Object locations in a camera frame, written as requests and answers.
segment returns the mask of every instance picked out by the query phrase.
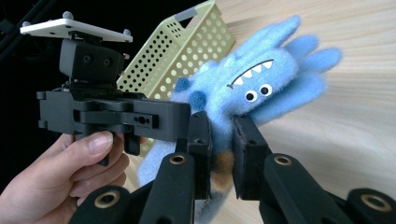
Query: black pupil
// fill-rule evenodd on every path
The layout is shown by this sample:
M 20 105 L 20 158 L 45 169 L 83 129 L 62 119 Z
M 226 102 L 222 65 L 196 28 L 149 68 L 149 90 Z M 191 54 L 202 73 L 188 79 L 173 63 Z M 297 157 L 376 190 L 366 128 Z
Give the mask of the black pupil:
M 251 100 L 253 100 L 253 98 L 254 98 L 254 96 L 252 93 L 247 94 L 247 100 L 251 101 Z
M 265 95 L 268 93 L 268 88 L 263 87 L 260 91 L 262 92 L 263 95 Z

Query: plush toy mouth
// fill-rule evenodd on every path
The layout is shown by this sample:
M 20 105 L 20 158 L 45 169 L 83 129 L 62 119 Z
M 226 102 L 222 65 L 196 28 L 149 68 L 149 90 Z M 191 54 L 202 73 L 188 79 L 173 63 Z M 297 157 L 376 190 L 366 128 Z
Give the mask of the plush toy mouth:
M 231 90 L 233 90 L 233 85 L 238 85 L 238 86 L 244 85 L 244 80 L 242 79 L 242 77 L 252 78 L 253 77 L 252 71 L 259 74 L 262 72 L 262 70 L 270 69 L 272 67 L 273 61 L 274 59 L 267 60 L 264 61 L 263 63 L 258 63 L 250 67 L 246 72 L 244 72 L 242 75 L 239 75 L 236 79 L 234 79 L 231 84 L 228 84 L 227 87 L 230 87 Z

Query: white teeth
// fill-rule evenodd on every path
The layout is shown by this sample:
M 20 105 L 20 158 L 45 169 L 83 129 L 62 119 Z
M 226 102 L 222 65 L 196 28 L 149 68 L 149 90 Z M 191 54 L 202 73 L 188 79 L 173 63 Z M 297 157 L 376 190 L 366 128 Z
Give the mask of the white teeth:
M 265 62 L 262 65 L 264 65 L 266 68 L 270 69 L 272 67 L 272 61 Z
M 253 69 L 253 71 L 260 73 L 262 71 L 262 65 L 261 64 L 257 64 L 252 69 Z
M 243 84 L 244 84 L 244 81 L 242 80 L 241 77 L 239 77 L 234 83 L 234 85 L 240 85 L 240 86 L 242 86 Z
M 252 77 L 251 71 L 247 70 L 246 73 L 243 75 L 243 77 Z

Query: black metal mount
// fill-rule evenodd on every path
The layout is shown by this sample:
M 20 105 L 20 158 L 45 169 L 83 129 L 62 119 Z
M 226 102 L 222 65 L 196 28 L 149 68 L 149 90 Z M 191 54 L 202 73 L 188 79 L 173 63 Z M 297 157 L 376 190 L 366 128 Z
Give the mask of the black metal mount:
M 125 151 L 132 155 L 140 153 L 140 136 L 172 142 L 186 137 L 190 105 L 118 90 L 122 55 L 99 46 L 101 37 L 76 35 L 83 39 L 64 39 L 61 48 L 59 67 L 69 80 L 59 89 L 36 95 L 40 128 L 77 139 L 104 130 L 123 133 Z M 108 156 L 100 164 L 107 165 Z
M 70 223 L 193 223 L 195 199 L 210 197 L 210 126 L 205 112 L 190 119 L 187 138 L 163 158 L 156 178 L 129 193 L 102 187 Z M 325 191 L 293 157 L 273 153 L 253 121 L 233 120 L 233 182 L 239 199 L 260 201 L 265 224 L 393 224 L 396 202 L 374 189 L 353 189 L 343 200 Z

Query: yellow mesh basket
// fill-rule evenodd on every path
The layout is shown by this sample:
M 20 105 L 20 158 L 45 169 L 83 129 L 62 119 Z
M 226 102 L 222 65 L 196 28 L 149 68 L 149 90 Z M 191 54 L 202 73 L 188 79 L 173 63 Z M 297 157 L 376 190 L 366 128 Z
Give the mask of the yellow mesh basket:
M 188 26 L 181 22 L 191 19 Z M 224 58 L 235 39 L 209 0 L 162 21 L 117 80 L 121 91 L 168 100 L 179 77 L 189 77 L 208 60 Z M 145 156 L 154 140 L 141 147 Z

